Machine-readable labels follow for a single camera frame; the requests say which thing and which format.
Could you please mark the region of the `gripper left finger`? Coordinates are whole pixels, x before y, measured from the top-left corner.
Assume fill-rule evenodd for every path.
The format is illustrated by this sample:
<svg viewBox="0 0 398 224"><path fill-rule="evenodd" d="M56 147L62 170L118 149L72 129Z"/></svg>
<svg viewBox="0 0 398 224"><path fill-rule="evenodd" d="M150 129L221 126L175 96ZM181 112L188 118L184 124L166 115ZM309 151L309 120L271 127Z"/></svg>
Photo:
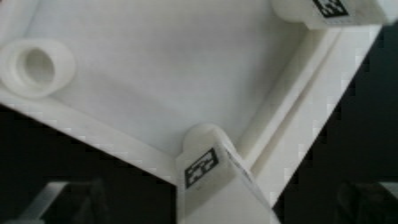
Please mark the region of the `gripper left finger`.
<svg viewBox="0 0 398 224"><path fill-rule="evenodd" d="M110 224L101 180L51 181L33 197L19 219L31 224Z"/></svg>

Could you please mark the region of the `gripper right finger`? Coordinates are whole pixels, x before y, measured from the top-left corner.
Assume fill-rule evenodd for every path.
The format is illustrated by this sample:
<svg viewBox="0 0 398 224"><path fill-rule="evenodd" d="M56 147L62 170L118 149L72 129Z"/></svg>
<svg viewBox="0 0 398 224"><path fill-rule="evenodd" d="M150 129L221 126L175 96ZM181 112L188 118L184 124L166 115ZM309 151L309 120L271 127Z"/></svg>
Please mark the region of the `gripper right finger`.
<svg viewBox="0 0 398 224"><path fill-rule="evenodd" d="M398 182L340 184L335 224L398 224Z"/></svg>

